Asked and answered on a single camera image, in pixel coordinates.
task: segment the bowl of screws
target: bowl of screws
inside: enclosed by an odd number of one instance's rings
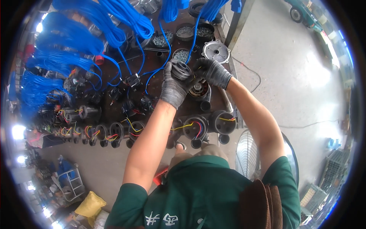
[[[191,41],[193,40],[193,26],[190,23],[182,23],[177,26],[175,35],[180,41]]]
[[[165,30],[165,29],[163,29],[163,31],[165,33],[165,36],[167,37],[169,44],[171,44],[173,42],[173,33],[171,31]],[[164,38],[164,35],[162,33],[160,33],[159,31],[156,31],[154,33],[153,43],[158,48],[163,48],[163,47],[168,46],[167,41]]]
[[[215,28],[208,24],[202,23],[197,26],[197,40],[200,42],[210,42],[215,40]]]
[[[183,63],[187,62],[189,55],[189,50],[186,48],[179,48],[173,52],[172,58],[177,59],[179,61],[182,61]]]

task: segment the metal cart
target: metal cart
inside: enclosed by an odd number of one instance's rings
[[[71,192],[70,193],[65,192],[63,188],[61,189],[61,191],[65,197],[65,200],[67,200],[69,202],[73,201],[74,199],[76,199],[77,197],[79,197],[83,193],[85,193],[85,186],[83,184],[83,181],[81,180],[81,176],[80,176],[79,169],[78,169],[78,164],[74,164],[74,166],[75,166],[74,169],[69,170],[65,173],[62,173],[57,177],[57,181],[59,183],[61,183],[60,177],[64,177],[64,175],[66,175],[66,177],[67,177],[67,181],[69,182]]]

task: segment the white bag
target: white bag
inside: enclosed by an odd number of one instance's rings
[[[94,229],[104,229],[105,221],[107,220],[109,213],[101,210],[97,219],[95,220]]]

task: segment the gray work glove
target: gray work glove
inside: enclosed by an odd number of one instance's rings
[[[222,64],[217,60],[199,58],[193,66],[196,77],[203,78],[211,85],[226,90],[229,80],[232,77]]]
[[[189,86],[184,81],[172,78],[171,71],[172,63],[168,61],[163,71],[164,80],[161,86],[160,99],[178,109],[188,93]]]

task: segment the green vehicle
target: green vehicle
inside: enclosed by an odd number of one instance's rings
[[[289,3],[292,8],[290,9],[290,16],[296,23],[303,23],[306,27],[314,29],[317,32],[322,32],[323,28],[314,14],[301,0],[284,0]]]

